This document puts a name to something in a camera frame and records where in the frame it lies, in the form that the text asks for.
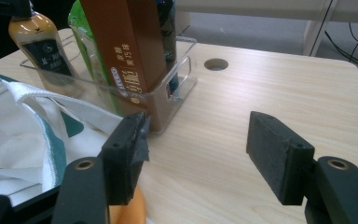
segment light wood tabletop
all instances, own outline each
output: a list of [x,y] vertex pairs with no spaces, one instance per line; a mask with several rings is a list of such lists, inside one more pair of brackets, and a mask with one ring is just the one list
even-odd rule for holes
[[[306,223],[283,206],[246,154],[251,111],[270,114],[310,142],[317,160],[358,166],[358,70],[346,62],[197,44],[198,82],[164,133],[148,138],[139,184],[155,223]],[[212,58],[228,68],[211,71]],[[17,51],[0,74],[31,82]]]

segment clear plastic bin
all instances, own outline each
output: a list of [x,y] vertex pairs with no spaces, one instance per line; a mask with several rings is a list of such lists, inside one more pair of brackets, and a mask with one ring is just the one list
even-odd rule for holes
[[[20,66],[29,68],[27,73],[31,78],[46,82],[43,77],[48,77],[50,83],[55,83],[54,88],[47,88],[49,91],[87,101],[121,117],[143,110],[152,117],[151,133],[162,133],[197,82],[192,73],[196,65],[196,43],[195,39],[177,37],[176,65],[152,92],[142,94],[93,82],[73,36],[64,39],[62,44],[79,77],[35,68],[29,60],[21,62]],[[168,83],[175,76],[179,78],[179,87],[171,93]]]

